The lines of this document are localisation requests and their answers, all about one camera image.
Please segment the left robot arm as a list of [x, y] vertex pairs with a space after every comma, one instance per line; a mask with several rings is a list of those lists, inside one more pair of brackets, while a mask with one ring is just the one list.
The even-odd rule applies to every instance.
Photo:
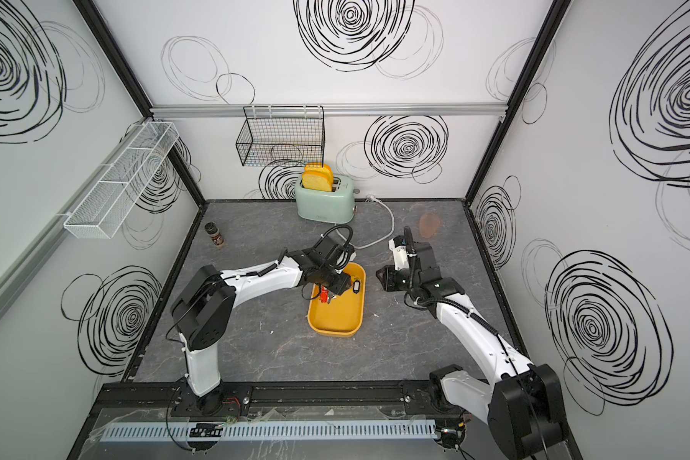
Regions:
[[304, 251], [294, 251], [250, 268], [218, 270], [209, 264], [199, 269], [171, 308], [171, 330], [182, 345], [186, 381], [192, 393], [203, 398], [222, 383], [218, 342], [235, 308], [274, 291], [308, 284], [343, 295], [351, 285], [344, 273], [350, 259], [346, 252], [324, 262]]

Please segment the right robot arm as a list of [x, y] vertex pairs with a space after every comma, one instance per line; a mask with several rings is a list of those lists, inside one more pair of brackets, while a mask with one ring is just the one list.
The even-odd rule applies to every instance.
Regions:
[[386, 291], [403, 291], [415, 307], [432, 314], [473, 357], [485, 380], [458, 369], [437, 375], [439, 397], [483, 422], [506, 458], [528, 458], [567, 440], [570, 429], [556, 372], [512, 347], [454, 279], [423, 282], [396, 266], [381, 268], [377, 278]]

